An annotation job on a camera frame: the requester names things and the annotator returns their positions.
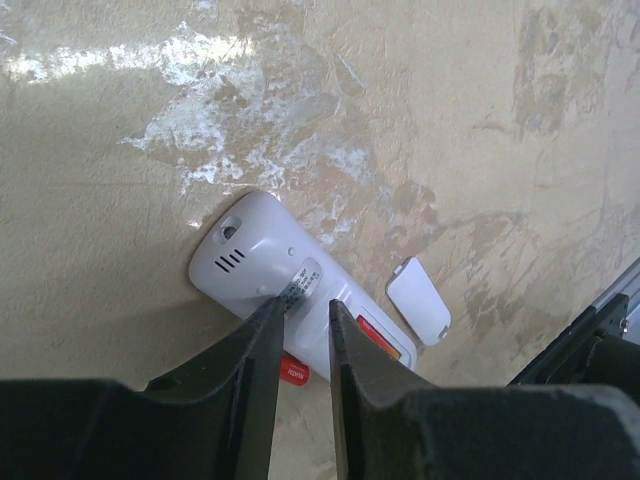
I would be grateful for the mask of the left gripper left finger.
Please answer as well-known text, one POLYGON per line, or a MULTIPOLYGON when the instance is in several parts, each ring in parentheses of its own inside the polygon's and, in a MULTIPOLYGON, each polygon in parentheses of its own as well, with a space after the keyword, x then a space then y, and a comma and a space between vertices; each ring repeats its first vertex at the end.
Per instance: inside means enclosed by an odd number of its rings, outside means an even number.
POLYGON ((5 479, 264 479, 283 351, 284 303, 132 390, 106 379, 1 385, 5 479))

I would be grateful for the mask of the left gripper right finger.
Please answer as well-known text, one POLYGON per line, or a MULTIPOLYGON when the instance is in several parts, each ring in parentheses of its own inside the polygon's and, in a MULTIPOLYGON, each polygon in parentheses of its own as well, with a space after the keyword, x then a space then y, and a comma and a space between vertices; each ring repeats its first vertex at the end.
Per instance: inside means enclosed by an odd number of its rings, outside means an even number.
POLYGON ((329 304, 341 479, 635 479, 639 408, 601 385, 441 388, 329 304))

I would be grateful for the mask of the white remote control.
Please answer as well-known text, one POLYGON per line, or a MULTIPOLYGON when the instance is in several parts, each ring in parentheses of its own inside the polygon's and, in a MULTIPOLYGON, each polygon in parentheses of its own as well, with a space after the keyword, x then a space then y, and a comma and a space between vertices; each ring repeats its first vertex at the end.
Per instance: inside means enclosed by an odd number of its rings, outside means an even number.
POLYGON ((330 375, 329 303, 342 301, 401 353, 409 369, 417 349, 404 331, 266 192, 233 204, 197 247, 188 269, 192 284, 242 320, 271 297, 284 301, 284 350, 322 378, 330 375))

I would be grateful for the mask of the red battery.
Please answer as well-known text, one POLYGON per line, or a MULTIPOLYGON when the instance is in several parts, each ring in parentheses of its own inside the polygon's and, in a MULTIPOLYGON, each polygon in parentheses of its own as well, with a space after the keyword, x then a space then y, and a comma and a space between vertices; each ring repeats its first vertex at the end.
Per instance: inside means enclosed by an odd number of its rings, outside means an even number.
POLYGON ((361 330, 382 350, 389 354, 395 360, 401 358, 401 353, 397 350, 366 318, 359 315, 356 319, 361 330))
POLYGON ((280 364, 280 379, 295 386, 304 386, 310 378, 308 366, 290 355, 283 355, 280 364))

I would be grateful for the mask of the white battery cover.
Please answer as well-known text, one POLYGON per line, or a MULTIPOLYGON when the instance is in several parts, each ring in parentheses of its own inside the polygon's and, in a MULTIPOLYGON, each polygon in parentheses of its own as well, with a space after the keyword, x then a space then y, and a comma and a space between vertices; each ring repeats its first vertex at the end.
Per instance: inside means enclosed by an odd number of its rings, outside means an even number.
POLYGON ((386 293, 424 345, 436 345, 446 337, 450 311, 416 257, 396 267, 386 293))

